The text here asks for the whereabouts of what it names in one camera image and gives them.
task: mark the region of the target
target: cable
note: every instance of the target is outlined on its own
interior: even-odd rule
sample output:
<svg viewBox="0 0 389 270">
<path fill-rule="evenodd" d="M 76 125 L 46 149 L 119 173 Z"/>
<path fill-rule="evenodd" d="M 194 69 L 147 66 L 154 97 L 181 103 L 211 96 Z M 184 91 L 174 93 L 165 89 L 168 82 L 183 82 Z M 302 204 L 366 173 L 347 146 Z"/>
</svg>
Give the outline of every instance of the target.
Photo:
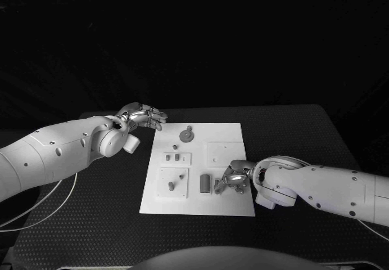
<svg viewBox="0 0 389 270">
<path fill-rule="evenodd" d="M 56 213 L 56 211 L 62 208 L 62 205 L 63 205 L 64 202 L 67 201 L 67 199 L 69 199 L 69 197 L 70 197 L 70 194 L 72 194 L 72 192 L 73 192 L 75 182 L 73 182 L 73 186 L 72 186 L 72 188 L 70 188 L 69 195 L 67 195 L 66 199 L 63 200 L 63 203 L 60 204 L 60 206 L 54 209 L 54 211 L 53 211 L 53 212 L 51 212 L 51 213 L 50 213 L 40 221 L 37 221 L 33 225 L 26 226 L 26 227 L 23 227 L 23 228 L 18 228 L 18 229 L 3 229 L 3 230 L 0 230 L 0 232 L 14 232 L 14 231 L 20 231 L 20 230 L 23 230 L 23 229 L 27 229 L 27 228 L 36 226 L 40 222 L 43 222 L 43 221 L 44 221 L 44 220 Z"/>
<path fill-rule="evenodd" d="M 62 180 L 57 182 L 57 184 L 54 185 L 54 188 L 50 190 L 49 194 L 47 194 L 47 195 L 44 196 L 44 198 L 39 201 L 39 203 L 37 203 L 37 204 L 36 204 L 36 205 L 34 205 L 24 213 L 21 213 L 15 218 L 13 218 L 10 221 L 7 221 L 5 223 L 3 223 L 3 224 L 0 225 L 0 228 L 4 227 L 7 224 L 10 224 L 17 218 L 23 217 L 28 212 L 31 212 L 31 211 L 36 209 L 36 207 L 40 205 L 40 203 L 44 202 L 44 199 L 46 199 L 46 198 L 50 196 L 50 194 L 54 192 L 54 190 L 56 190 L 56 188 L 57 188 L 60 182 L 62 182 Z"/>
<path fill-rule="evenodd" d="M 389 241 L 389 239 L 383 236 L 383 235 L 380 235 L 358 219 L 357 219 L 357 221 L 361 223 L 361 225 L 376 234 L 376 235 L 379 235 L 386 241 Z"/>
</svg>

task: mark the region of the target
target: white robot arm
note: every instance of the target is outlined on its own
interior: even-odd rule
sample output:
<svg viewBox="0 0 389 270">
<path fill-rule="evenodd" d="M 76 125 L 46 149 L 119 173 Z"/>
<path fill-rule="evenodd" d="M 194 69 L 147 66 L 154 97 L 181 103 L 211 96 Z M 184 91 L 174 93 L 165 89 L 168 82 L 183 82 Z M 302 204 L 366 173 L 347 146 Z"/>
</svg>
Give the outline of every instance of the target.
<svg viewBox="0 0 389 270">
<path fill-rule="evenodd" d="M 258 163 L 232 161 L 216 192 L 224 185 L 242 188 L 246 178 L 258 190 L 255 202 L 268 209 L 275 204 L 294 206 L 298 195 L 322 211 L 389 226 L 387 177 L 272 156 Z"/>
<path fill-rule="evenodd" d="M 161 131 L 167 115 L 136 102 L 115 116 L 93 116 L 36 130 L 0 149 L 0 201 L 31 187 L 56 182 L 86 169 L 121 148 L 134 152 L 136 126 Z"/>
</svg>

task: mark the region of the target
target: black table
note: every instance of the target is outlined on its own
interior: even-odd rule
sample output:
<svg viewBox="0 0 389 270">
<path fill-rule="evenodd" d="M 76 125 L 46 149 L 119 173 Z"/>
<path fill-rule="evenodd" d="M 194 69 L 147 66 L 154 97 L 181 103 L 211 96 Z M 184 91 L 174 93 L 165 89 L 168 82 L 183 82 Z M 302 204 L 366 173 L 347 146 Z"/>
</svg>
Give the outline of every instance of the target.
<svg viewBox="0 0 389 270">
<path fill-rule="evenodd" d="M 246 157 L 292 156 L 311 164 L 358 170 L 357 162 L 318 105 L 165 110 L 168 123 L 240 123 Z M 86 112 L 80 118 L 112 115 Z M 357 220 L 314 209 L 301 199 L 273 210 L 255 204 L 256 217 L 139 214 L 154 130 L 132 133 L 141 144 L 96 160 L 77 176 L 60 211 L 17 238 L 18 269 L 132 266 L 178 249 L 230 245 L 275 250 L 318 263 L 368 261 L 389 269 L 389 242 Z M 73 178 L 31 212 L 26 225 L 63 202 Z M 54 184 L 41 187 L 40 197 Z M 371 224 L 389 235 L 389 228 Z"/>
</svg>

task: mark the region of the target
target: robotic hand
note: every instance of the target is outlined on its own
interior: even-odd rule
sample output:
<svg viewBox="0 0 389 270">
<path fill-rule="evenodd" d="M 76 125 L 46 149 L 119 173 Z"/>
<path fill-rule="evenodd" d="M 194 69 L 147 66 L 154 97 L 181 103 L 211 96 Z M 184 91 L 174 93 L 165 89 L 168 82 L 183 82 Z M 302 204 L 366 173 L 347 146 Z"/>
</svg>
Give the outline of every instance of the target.
<svg viewBox="0 0 389 270">
<path fill-rule="evenodd" d="M 286 156 L 258 163 L 233 160 L 214 193 L 229 186 L 243 193 L 247 180 L 258 190 L 255 202 L 273 209 L 294 206 L 296 195 L 317 209 L 389 226 L 389 178 L 355 170 L 309 165 Z"/>
<path fill-rule="evenodd" d="M 93 116 L 36 130 L 0 149 L 0 201 L 31 187 L 56 182 L 119 150 L 134 152 L 136 126 L 161 131 L 167 115 L 136 102 L 112 116 Z"/>
</svg>

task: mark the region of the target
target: dark fabric surface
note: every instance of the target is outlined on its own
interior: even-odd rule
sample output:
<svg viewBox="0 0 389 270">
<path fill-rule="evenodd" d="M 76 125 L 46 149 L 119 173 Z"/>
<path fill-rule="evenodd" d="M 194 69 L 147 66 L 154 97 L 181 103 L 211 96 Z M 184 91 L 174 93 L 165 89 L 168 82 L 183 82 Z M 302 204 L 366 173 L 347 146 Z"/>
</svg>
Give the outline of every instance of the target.
<svg viewBox="0 0 389 270">
<path fill-rule="evenodd" d="M 168 123 L 240 123 L 246 157 L 259 161 L 292 156 L 311 164 L 358 170 L 330 118 L 318 105 L 171 109 Z M 88 112 L 109 115 L 115 112 Z M 62 210 L 17 238 L 20 269 L 62 266 L 131 266 L 178 249 L 233 245 L 275 250 L 314 262 L 366 260 L 389 269 L 389 242 L 354 219 L 314 209 L 301 199 L 273 210 L 255 204 L 256 217 L 139 214 L 154 130 L 132 133 L 141 144 L 96 160 L 79 173 Z M 39 221 L 60 205 L 72 187 L 66 179 L 30 214 Z M 43 196 L 54 184 L 43 187 Z M 389 235 L 389 228 L 371 225 Z"/>
</svg>

